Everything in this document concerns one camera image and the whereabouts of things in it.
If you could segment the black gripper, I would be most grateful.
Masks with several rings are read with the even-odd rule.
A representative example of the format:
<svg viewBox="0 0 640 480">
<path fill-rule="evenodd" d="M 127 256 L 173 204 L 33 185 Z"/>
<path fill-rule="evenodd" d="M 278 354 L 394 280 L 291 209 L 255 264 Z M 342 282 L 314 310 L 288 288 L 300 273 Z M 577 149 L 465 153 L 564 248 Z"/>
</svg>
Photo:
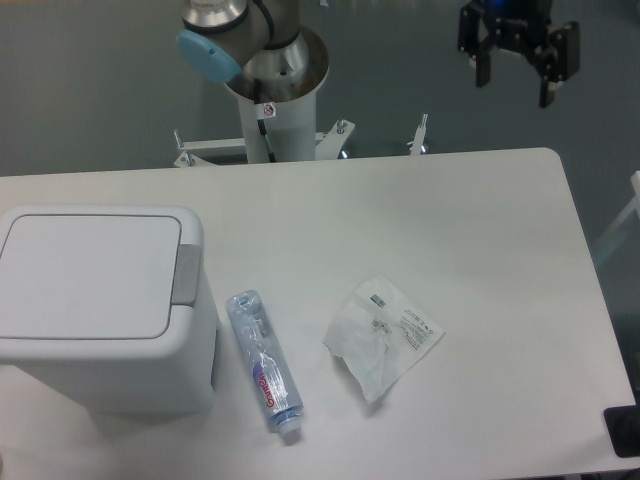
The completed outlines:
<svg viewBox="0 0 640 480">
<path fill-rule="evenodd" d="M 541 76 L 539 107 L 580 69 L 581 31 L 577 21 L 555 29 L 552 1 L 470 1 L 460 9 L 457 49 L 475 68 L 475 85 L 491 80 L 491 49 L 497 47 L 535 63 Z"/>
</svg>

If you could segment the silver robot arm blue cap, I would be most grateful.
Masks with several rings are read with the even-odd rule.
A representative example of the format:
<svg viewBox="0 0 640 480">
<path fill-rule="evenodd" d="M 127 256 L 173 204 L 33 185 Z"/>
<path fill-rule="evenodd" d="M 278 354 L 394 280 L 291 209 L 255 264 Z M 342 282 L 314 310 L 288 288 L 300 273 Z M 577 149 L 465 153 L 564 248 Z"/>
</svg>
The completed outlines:
<svg viewBox="0 0 640 480">
<path fill-rule="evenodd" d="M 495 49 L 524 57 L 541 84 L 539 105 L 581 67 L 578 22 L 555 26 L 549 1 L 469 1 L 459 13 L 457 49 L 491 79 Z M 252 103 L 288 102 L 315 92 L 329 72 L 321 38 L 300 22 L 297 1 L 186 1 L 177 48 L 205 79 Z"/>
</svg>

